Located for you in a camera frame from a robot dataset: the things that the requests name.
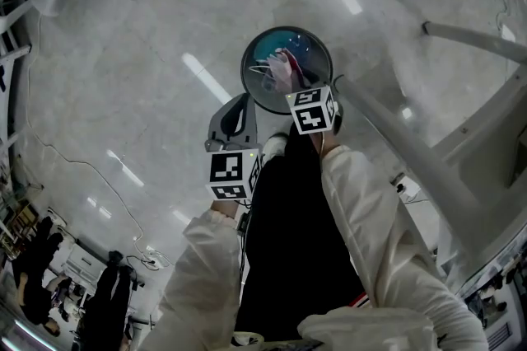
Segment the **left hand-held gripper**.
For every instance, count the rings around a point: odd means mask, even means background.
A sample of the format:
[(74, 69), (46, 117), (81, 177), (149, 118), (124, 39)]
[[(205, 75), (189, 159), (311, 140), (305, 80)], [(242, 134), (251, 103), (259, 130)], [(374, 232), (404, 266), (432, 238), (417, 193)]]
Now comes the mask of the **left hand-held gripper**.
[(251, 200), (263, 165), (262, 147), (230, 140), (258, 140), (255, 103), (249, 93), (232, 98), (212, 116), (205, 148), (210, 162), (206, 188), (212, 198)]

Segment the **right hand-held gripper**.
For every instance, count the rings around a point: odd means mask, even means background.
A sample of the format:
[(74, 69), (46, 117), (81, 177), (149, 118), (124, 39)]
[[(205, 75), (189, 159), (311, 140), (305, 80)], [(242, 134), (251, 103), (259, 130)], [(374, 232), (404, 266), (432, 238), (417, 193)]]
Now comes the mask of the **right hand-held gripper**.
[(285, 99), (299, 134), (333, 129), (338, 107), (330, 86), (289, 93)]

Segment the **black mesh waste bin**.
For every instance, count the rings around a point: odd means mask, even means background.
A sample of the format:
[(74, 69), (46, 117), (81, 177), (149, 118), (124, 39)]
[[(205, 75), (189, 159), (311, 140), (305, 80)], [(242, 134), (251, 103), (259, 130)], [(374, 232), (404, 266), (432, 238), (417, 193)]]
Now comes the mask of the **black mesh waste bin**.
[(302, 33), (310, 39), (310, 52), (307, 55), (296, 56), (296, 59), (303, 69), (307, 69), (310, 73), (316, 75), (317, 82), (330, 82), (333, 79), (333, 60), (328, 48), (316, 35), (296, 26), (276, 26), (265, 30), (250, 41), (242, 55), (240, 63), (240, 78), (244, 89), (253, 97), (255, 103), (263, 110), (275, 115), (288, 116), (291, 112), (285, 96), (283, 94), (268, 93), (264, 91), (261, 86), (262, 77), (249, 71), (249, 66), (256, 64), (252, 57), (253, 47), (256, 40), (258, 40), (263, 33), (278, 29)]

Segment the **teal plastic bag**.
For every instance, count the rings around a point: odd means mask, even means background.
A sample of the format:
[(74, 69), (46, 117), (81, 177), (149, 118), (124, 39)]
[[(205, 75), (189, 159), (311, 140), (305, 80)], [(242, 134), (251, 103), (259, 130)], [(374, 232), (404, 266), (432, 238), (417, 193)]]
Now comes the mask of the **teal plastic bag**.
[(252, 57), (258, 63), (265, 63), (270, 55), (284, 50), (294, 55), (297, 47), (298, 34), (291, 30), (270, 30), (256, 40)]

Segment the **person's left forearm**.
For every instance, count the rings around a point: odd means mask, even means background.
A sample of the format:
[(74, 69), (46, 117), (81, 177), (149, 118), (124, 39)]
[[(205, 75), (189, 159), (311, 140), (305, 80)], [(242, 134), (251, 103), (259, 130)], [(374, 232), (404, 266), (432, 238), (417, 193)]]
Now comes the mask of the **person's left forearm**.
[(214, 201), (184, 229), (186, 248), (160, 301), (161, 317), (138, 351), (219, 351), (230, 346), (240, 305), (234, 201)]

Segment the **person's right forearm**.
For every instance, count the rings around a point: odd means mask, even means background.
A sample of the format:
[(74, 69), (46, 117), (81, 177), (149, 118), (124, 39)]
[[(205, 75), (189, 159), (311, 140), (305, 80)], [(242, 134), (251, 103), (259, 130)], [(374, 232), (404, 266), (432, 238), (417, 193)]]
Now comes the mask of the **person's right forearm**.
[(324, 195), (369, 298), (308, 316), (319, 351), (488, 351), (479, 319), (443, 283), (395, 188), (331, 133), (311, 137)]

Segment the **person's black trousers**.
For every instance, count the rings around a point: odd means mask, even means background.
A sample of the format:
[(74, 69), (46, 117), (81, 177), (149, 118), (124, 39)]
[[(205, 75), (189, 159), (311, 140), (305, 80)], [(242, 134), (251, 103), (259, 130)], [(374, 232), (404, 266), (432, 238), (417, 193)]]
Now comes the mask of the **person's black trousers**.
[(246, 237), (249, 271), (237, 332), (267, 341), (299, 339), (297, 326), (365, 298), (324, 196), (319, 155), (295, 127), (263, 164)]

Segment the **person's white printed shirt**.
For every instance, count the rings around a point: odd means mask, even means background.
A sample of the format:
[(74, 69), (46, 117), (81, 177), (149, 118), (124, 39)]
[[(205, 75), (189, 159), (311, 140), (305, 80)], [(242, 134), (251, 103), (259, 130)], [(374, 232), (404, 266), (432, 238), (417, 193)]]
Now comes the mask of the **person's white printed shirt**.
[(235, 332), (230, 351), (315, 351), (323, 345), (316, 339), (266, 341), (262, 335), (252, 332)]

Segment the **white shelf rack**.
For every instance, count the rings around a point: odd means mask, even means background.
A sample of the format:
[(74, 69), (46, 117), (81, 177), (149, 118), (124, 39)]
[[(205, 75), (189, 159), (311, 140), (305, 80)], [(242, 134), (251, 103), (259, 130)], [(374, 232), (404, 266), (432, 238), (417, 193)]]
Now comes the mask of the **white shelf rack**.
[(9, 148), (17, 138), (8, 133), (12, 74), (16, 61), (31, 50), (30, 44), (17, 43), (12, 26), (30, 9), (29, 0), (0, 0), (0, 188), (7, 190), (12, 187)]

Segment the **white table frame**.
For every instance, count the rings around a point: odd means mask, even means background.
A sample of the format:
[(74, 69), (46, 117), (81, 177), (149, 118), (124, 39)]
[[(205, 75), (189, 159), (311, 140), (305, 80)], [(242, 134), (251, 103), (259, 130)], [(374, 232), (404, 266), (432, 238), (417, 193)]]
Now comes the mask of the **white table frame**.
[[(424, 22), (422, 30), (428, 36), (435, 36), (486, 50), (504, 59), (518, 63), (519, 66), (527, 65), (527, 46), (504, 40), (499, 36), (431, 21)], [(451, 209), (470, 210), (474, 207), (477, 203), (476, 199), (455, 178), (452, 170), (435, 152), (434, 147), (428, 147), (379, 101), (370, 93), (363, 91), (355, 82), (348, 80), (344, 76), (339, 76), (335, 79), (333, 85), (344, 100), (364, 115), (394, 154), (413, 173), (416, 181), (422, 187), (437, 212)], [(527, 243), (524, 244), (518, 253), (512, 256), (508, 264), (526, 246)], [(489, 280), (475, 288), (469, 295), (473, 294), (475, 290), (481, 288)]]

